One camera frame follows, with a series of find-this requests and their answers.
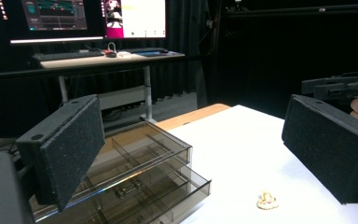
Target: white table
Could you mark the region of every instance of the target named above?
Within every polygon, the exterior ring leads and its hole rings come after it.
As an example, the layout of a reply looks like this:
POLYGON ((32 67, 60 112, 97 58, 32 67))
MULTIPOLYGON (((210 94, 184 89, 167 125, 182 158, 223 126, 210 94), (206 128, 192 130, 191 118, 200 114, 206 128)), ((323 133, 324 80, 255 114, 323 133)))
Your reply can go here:
POLYGON ((212 193, 183 223, 356 223, 358 203, 340 204, 283 144, 284 120, 237 105, 169 132, 193 146, 192 169, 212 193), (257 208, 267 190, 280 206, 257 208))
MULTIPOLYGON (((78 59, 68 59, 68 60, 58 60, 58 61, 47 61, 40 63, 43 68, 54 69, 54 68, 68 68, 68 67, 79 67, 81 70, 82 66, 87 65, 101 65, 101 64, 112 64, 115 63, 136 63, 136 62, 151 62, 160 59, 183 57, 185 54, 169 51, 168 53, 163 53, 161 56, 155 57, 145 57, 143 55, 138 55, 133 53, 126 57, 116 57, 108 58, 105 56, 101 57, 89 57, 89 58, 78 58, 78 59)), ((151 82, 150 82, 150 66, 137 67, 134 66, 132 69, 144 69, 144 85, 134 88, 129 88, 121 91, 111 91, 107 93, 102 93, 98 95, 100 100, 101 110, 116 107, 119 105, 127 105, 139 101, 145 100, 146 111, 145 119, 155 122, 152 118, 152 92, 151 92, 151 82)), ((65 85, 64 76, 59 76, 60 90, 62 94, 62 102, 67 103, 69 101, 67 89, 65 85)))

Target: mouse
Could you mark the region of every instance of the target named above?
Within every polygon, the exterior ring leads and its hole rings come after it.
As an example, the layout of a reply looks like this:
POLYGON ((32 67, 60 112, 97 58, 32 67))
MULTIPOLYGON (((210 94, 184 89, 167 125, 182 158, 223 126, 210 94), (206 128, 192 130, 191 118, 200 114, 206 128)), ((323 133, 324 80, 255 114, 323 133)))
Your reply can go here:
POLYGON ((106 53, 105 53, 105 57, 108 57, 108 58, 116 58, 116 57, 117 57, 117 54, 114 53, 113 51, 112 51, 112 52, 106 52, 106 53))

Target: desk leg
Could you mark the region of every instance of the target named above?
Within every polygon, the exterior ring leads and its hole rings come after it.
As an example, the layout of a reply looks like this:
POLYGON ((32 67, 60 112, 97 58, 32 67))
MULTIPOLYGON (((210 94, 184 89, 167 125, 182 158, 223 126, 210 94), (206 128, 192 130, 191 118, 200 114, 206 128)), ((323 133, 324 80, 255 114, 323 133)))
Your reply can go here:
POLYGON ((146 120, 150 122, 156 122, 152 118, 152 87, 150 84, 150 66, 144 67, 144 74, 145 74, 145 104, 146 104, 146 120))
POLYGON ((58 80, 60 81, 62 103, 66 104, 66 103, 68 103, 68 93, 66 91, 65 79, 63 78, 63 76, 60 76, 60 77, 58 77, 58 80))

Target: keyboard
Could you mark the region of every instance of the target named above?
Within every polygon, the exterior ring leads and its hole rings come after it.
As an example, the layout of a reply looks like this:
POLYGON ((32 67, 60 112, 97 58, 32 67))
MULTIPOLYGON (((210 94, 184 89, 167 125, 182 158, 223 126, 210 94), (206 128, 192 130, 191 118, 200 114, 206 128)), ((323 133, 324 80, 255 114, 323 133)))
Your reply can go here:
POLYGON ((36 54, 33 57, 39 62, 58 61, 65 59, 77 59, 77 58, 89 58, 100 57, 103 53, 100 51, 87 51, 87 52, 67 52, 67 53, 55 53, 55 54, 36 54))
POLYGON ((142 53, 142 52, 155 52, 155 51, 165 52, 167 50, 164 48, 144 48, 144 49, 121 49, 121 50, 118 50, 117 52, 119 52, 119 51, 126 51, 129 53, 142 53))

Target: standing desk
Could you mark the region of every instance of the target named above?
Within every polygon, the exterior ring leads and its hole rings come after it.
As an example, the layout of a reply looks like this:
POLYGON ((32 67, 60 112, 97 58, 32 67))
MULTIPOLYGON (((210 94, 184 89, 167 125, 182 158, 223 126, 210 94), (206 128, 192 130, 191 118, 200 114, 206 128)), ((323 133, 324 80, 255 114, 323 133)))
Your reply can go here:
MULTIPOLYGON (((182 56, 185 56, 185 54, 176 53, 172 51, 169 51, 168 53, 161 53, 159 56, 153 56, 153 57, 146 57, 143 55, 133 53, 130 55, 130 57, 108 58, 105 56, 101 56, 101 57, 89 57, 89 58, 59 60, 59 61, 47 61, 47 62, 42 62, 40 64, 45 69, 79 67, 79 69, 81 70, 81 67, 91 66, 91 65, 107 65, 107 64, 115 65, 118 63, 139 63, 139 62, 147 63, 155 60, 182 57, 182 56)), ((108 93, 99 94, 101 110, 145 100, 145 105, 146 105, 145 119, 149 121, 153 121, 152 93, 151 93, 151 84, 150 84, 150 66, 145 65, 142 68, 144 69, 144 79, 145 79, 144 85, 140 87, 126 89, 123 91, 112 91, 108 93)), ((62 102, 65 104, 68 102, 68 94, 66 90, 64 76, 59 76, 59 82, 60 82, 60 90, 62 94, 62 102)))
POLYGON ((182 223, 358 224, 358 203, 340 204, 283 144, 283 119, 241 105, 208 115, 157 123, 193 147, 192 169, 212 179, 182 223), (262 190, 280 206, 257 208, 262 190))

